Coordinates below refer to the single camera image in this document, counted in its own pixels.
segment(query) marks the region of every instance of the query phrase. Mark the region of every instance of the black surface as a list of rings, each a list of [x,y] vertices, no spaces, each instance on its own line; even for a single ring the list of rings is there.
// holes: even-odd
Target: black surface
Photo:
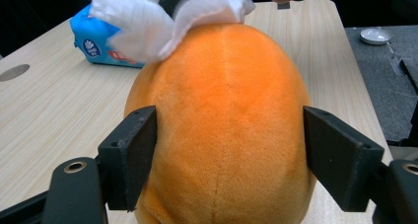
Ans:
[[[392,0],[394,12],[412,24],[418,24],[418,0]]]
[[[399,16],[391,7],[393,0],[331,0],[345,28],[418,24]]]
[[[0,0],[0,54],[12,53],[89,3],[90,0]]]
[[[418,95],[406,74],[398,74],[391,64],[402,58],[418,57],[418,26],[383,27],[393,34],[388,44],[371,45],[360,39],[366,28],[345,30],[362,73],[386,140],[409,136]]]

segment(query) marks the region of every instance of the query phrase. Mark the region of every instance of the wet wipes package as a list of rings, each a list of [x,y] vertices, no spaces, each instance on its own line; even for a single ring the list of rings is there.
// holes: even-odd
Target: wet wipes package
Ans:
[[[106,44],[107,39],[116,34],[119,28],[89,16],[89,11],[90,5],[70,20],[74,44],[83,51],[87,60],[91,63],[142,68],[144,63],[134,62]]]

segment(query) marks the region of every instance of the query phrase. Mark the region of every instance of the table surface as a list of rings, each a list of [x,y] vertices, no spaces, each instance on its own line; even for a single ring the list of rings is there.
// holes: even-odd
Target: table surface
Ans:
[[[257,3],[245,23],[275,39],[298,65],[313,106],[334,113],[391,156],[335,5],[291,2],[289,10]],[[0,82],[0,210],[48,189],[53,169],[97,147],[122,121],[140,69],[95,65],[74,47],[68,21],[0,60],[0,74],[29,64],[23,75]],[[366,213],[344,213],[320,183],[304,223],[371,223]],[[135,223],[111,211],[110,223]]]

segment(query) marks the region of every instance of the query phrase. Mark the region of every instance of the white cloth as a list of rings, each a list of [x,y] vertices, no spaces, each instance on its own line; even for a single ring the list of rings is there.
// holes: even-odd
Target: white cloth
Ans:
[[[158,0],[93,0],[90,14],[121,29],[108,44],[139,62],[169,57],[187,32],[213,23],[243,23],[251,0],[182,0],[172,19]]]

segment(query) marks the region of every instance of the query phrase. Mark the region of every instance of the orange fabric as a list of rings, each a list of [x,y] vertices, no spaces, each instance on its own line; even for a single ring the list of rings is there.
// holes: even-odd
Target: orange fabric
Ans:
[[[270,37],[244,25],[190,31],[148,64],[125,114],[155,105],[158,143],[139,223],[299,223],[307,167],[302,77]]]

